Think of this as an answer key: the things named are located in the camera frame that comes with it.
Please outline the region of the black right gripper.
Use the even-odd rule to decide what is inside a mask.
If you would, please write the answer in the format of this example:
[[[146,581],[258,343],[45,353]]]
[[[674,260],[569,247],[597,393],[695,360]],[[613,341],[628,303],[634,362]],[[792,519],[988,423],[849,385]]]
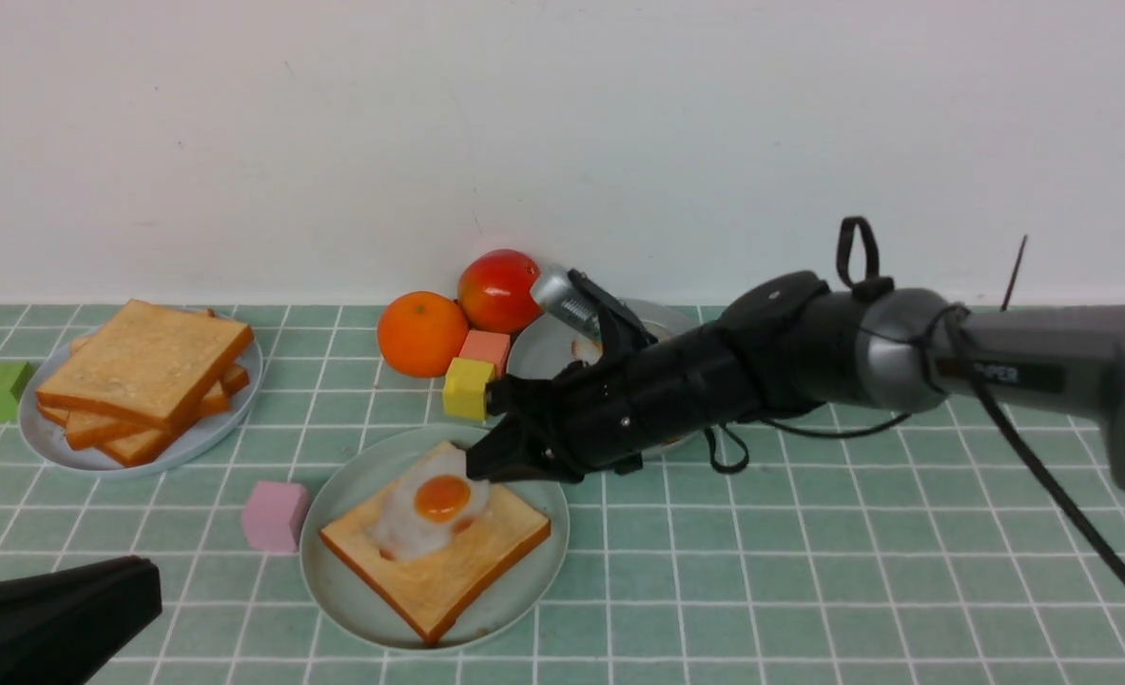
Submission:
[[[716,472],[741,472],[716,454],[714,430],[772,415],[772,325],[718,318],[678,337],[636,346],[614,339],[598,359],[575,359],[549,379],[505,376],[485,386],[498,422],[466,450],[474,481],[579,484],[587,472],[634,472],[644,451],[700,432]]]

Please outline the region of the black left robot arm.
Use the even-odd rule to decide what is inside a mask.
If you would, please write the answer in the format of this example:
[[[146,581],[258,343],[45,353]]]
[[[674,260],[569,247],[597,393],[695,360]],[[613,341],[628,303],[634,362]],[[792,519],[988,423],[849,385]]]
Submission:
[[[163,611],[161,571],[126,556],[0,582],[0,684],[87,684]]]

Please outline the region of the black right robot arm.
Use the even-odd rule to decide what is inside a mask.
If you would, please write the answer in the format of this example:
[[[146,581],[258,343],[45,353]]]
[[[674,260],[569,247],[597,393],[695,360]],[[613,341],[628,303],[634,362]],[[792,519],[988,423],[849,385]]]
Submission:
[[[601,319],[596,364],[490,385],[498,424],[468,450],[468,478],[630,474],[649,448],[711,426],[827,404],[919,415],[982,384],[1006,406],[1096,423],[1125,493],[1125,304],[972,312],[888,279],[836,292],[802,270],[659,342],[613,310]]]

